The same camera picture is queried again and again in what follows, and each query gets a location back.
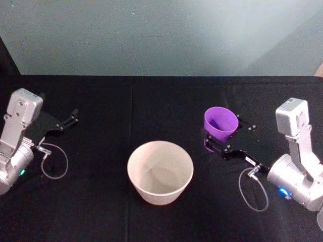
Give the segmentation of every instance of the white bowl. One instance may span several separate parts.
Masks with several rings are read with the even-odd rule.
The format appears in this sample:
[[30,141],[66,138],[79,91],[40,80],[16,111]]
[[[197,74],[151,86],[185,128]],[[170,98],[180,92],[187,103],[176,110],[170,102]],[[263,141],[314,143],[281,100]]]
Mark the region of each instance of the white bowl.
[[127,170],[144,200],[165,205],[176,200],[191,181],[193,162],[182,147],[167,141],[152,141],[131,154]]

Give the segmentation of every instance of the table surface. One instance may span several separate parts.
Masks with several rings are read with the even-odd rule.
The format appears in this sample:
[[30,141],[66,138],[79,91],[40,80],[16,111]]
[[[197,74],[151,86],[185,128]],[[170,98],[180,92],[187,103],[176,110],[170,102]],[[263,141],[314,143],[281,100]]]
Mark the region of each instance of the table surface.
[[[223,161],[207,152],[200,137],[203,114],[212,106],[229,108],[258,126],[260,161],[271,165],[288,153],[277,132],[275,110],[290,97],[308,101],[312,146],[323,157],[323,82],[316,77],[78,77],[19,76],[0,79],[0,113],[10,95],[24,87],[45,93],[42,110],[58,119],[76,107],[79,124],[48,142],[62,147],[70,161],[67,175],[41,175],[36,155],[26,174],[0,198],[0,241],[322,241],[316,213],[259,175],[269,208],[250,210],[238,190],[248,164]],[[194,175],[172,204],[154,206],[138,195],[126,165],[131,152],[153,140],[183,147]],[[47,161],[64,170],[58,154]],[[244,179],[249,201],[264,206],[254,181]]]

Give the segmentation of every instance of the cable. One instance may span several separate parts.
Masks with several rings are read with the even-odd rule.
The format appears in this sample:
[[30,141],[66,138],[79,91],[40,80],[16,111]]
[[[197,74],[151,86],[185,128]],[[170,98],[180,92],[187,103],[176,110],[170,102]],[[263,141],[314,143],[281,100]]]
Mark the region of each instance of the cable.
[[62,153],[64,154],[64,156],[65,156],[65,158],[66,158],[66,169],[65,169],[65,172],[64,172],[62,175],[60,175],[60,176],[50,176],[50,175],[48,175],[48,174],[45,172],[45,170],[44,170],[44,162],[45,162],[45,159],[43,159],[43,160],[42,160],[42,162],[41,162],[41,171],[42,171],[42,173],[44,173],[44,175],[45,175],[45,176],[47,176],[47,177],[48,177],[48,178],[50,178],[50,179],[61,179],[64,175],[66,175],[67,170],[68,170],[68,168],[69,168],[69,160],[68,160],[68,158],[67,158],[66,153],[64,152],[64,150],[63,150],[61,147],[59,147],[59,146],[57,146],[57,145],[53,145],[53,144],[50,144],[50,143],[42,143],[42,145],[49,145],[49,146],[56,147],[56,148],[58,148],[60,151],[62,151]]
[[269,206],[269,200],[268,200],[268,195],[267,195],[267,192],[266,190],[264,189],[263,185],[261,184],[261,182],[257,179],[257,177],[255,176],[255,180],[259,183],[263,193],[264,193],[264,196],[266,197],[266,206],[263,208],[263,209],[256,209],[254,207],[252,207],[247,199],[245,198],[245,196],[243,195],[243,192],[242,192],[242,189],[241,189],[241,177],[242,177],[242,174],[247,171],[247,170],[252,170],[253,168],[247,168],[247,169],[244,169],[241,173],[240,173],[240,176],[239,176],[239,181],[238,181],[238,185],[239,185],[239,191],[241,193],[241,196],[243,198],[243,200],[246,202],[246,204],[248,205],[249,208],[251,208],[252,210],[256,211],[256,212],[263,212],[265,210],[267,210],[268,206]]

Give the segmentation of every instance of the wall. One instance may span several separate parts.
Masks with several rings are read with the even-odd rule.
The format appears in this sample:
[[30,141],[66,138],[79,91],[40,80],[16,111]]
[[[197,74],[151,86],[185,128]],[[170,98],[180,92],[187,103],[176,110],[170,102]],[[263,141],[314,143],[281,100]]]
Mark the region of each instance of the wall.
[[322,14],[322,0],[2,0],[0,36],[22,74],[313,75]]

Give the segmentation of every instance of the blue led light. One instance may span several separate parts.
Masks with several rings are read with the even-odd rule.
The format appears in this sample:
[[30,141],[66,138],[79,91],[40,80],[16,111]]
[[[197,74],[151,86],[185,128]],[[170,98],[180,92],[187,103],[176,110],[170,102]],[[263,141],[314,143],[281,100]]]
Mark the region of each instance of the blue led light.
[[279,188],[279,191],[286,196],[289,195],[288,191],[285,188]]

